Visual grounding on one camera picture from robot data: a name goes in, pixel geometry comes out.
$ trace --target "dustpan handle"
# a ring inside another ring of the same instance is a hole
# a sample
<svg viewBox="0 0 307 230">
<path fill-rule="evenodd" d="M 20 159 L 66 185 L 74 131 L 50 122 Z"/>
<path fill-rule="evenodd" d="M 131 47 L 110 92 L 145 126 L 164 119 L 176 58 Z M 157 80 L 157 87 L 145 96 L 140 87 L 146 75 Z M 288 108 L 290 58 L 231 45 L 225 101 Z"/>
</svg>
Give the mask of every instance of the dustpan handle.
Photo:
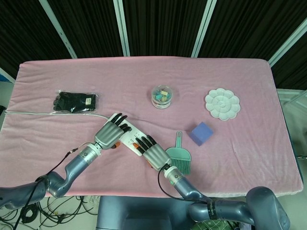
<svg viewBox="0 0 307 230">
<path fill-rule="evenodd" d="M 181 136 L 182 136 L 182 132 L 178 131 L 176 133 L 176 148 L 181 148 Z"/>
</svg>

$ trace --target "pink table cover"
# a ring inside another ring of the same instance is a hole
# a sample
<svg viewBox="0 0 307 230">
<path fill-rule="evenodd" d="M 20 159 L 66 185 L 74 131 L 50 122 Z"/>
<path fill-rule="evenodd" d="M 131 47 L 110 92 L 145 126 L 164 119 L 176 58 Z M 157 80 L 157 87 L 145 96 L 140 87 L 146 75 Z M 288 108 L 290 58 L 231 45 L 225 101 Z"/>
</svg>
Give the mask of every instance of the pink table cover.
<svg viewBox="0 0 307 230">
<path fill-rule="evenodd" d="M 151 103 L 151 89 L 174 89 L 169 108 Z M 209 90 L 240 98 L 235 119 L 221 121 L 204 108 Z M 58 90 L 95 92 L 97 114 L 115 112 L 165 149 L 183 131 L 192 155 L 188 179 L 207 196 L 244 196 L 267 186 L 278 196 L 303 189 L 269 64 L 260 59 L 108 57 L 30 61 L 20 65 L 8 112 L 50 113 Z M 0 133 L 0 185 L 17 186 L 47 173 L 72 148 L 93 141 L 105 119 L 87 115 L 6 115 Z M 214 134 L 201 147 L 189 137 L 200 122 Z M 64 166 L 56 171 L 65 177 Z M 161 178 L 163 188 L 178 196 Z M 164 197 L 157 172 L 124 145 L 106 150 L 73 183 L 67 195 Z"/>
</svg>

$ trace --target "green checkered cloth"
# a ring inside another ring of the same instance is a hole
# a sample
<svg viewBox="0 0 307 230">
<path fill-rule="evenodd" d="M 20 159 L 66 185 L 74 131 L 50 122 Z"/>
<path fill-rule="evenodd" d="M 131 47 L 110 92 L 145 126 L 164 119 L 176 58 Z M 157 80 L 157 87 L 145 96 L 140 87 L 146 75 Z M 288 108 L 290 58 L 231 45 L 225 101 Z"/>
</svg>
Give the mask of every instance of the green checkered cloth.
<svg viewBox="0 0 307 230">
<path fill-rule="evenodd" d="M 191 230 L 232 230 L 232 228 L 228 225 L 226 220 L 217 219 L 197 223 Z"/>
</svg>

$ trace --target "blue cube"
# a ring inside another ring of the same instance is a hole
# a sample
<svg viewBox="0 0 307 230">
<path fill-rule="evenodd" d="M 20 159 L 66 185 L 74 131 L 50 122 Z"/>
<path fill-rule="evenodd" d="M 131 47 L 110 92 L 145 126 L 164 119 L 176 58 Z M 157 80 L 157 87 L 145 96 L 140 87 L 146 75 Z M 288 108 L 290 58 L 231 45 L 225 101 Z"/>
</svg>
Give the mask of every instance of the blue cube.
<svg viewBox="0 0 307 230">
<path fill-rule="evenodd" d="M 211 135 L 213 131 L 201 122 L 192 132 L 189 133 L 189 137 L 198 145 L 201 146 Z"/>
</svg>

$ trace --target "clear plastic container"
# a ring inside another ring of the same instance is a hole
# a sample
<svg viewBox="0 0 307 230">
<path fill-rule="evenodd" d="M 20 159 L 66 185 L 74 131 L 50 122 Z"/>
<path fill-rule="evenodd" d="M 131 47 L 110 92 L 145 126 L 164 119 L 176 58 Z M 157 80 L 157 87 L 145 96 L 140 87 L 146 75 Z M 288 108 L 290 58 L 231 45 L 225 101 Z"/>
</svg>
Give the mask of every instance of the clear plastic container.
<svg viewBox="0 0 307 230">
<path fill-rule="evenodd" d="M 166 109 L 170 106 L 173 91 L 166 85 L 158 85 L 152 90 L 152 103 L 158 109 Z"/>
</svg>

